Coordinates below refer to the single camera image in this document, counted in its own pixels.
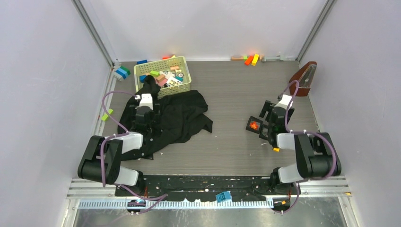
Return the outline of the orange maple leaf brooch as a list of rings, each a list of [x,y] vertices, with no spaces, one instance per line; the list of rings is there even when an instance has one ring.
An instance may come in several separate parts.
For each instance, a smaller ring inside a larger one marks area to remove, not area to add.
[[[253,130],[259,130],[260,123],[257,122],[257,121],[251,121],[251,122],[249,123],[249,127],[250,127],[251,129],[253,129]]]

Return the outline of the black button shirt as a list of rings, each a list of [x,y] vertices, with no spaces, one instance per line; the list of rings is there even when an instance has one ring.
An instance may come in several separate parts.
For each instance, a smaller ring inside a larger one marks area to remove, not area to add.
[[[190,90],[158,99],[161,87],[153,76],[146,76],[142,89],[136,94],[151,94],[153,102],[159,105],[160,116],[151,125],[140,149],[122,154],[122,160],[135,160],[153,155],[169,144],[185,143],[201,130],[211,133],[213,121],[205,115],[208,105],[198,90]]]

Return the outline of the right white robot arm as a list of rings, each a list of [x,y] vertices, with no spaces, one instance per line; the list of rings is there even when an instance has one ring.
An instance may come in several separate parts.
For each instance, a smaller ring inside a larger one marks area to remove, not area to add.
[[[273,148],[292,150],[296,156],[295,163],[272,171],[270,189],[276,194],[286,191],[289,183],[338,176],[342,171],[328,133],[292,132],[286,128],[293,110],[282,102],[274,104],[267,100],[259,115],[267,121],[260,130],[260,138]]]

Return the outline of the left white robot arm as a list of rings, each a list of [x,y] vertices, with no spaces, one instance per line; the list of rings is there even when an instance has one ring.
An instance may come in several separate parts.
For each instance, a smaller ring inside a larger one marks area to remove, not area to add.
[[[78,176],[104,184],[124,184],[134,196],[141,195],[145,183],[140,180],[141,172],[121,166],[122,155],[141,149],[147,142],[151,132],[150,125],[155,112],[148,106],[135,108],[136,126],[139,132],[128,132],[122,136],[103,137],[94,135],[89,139],[81,162]]]

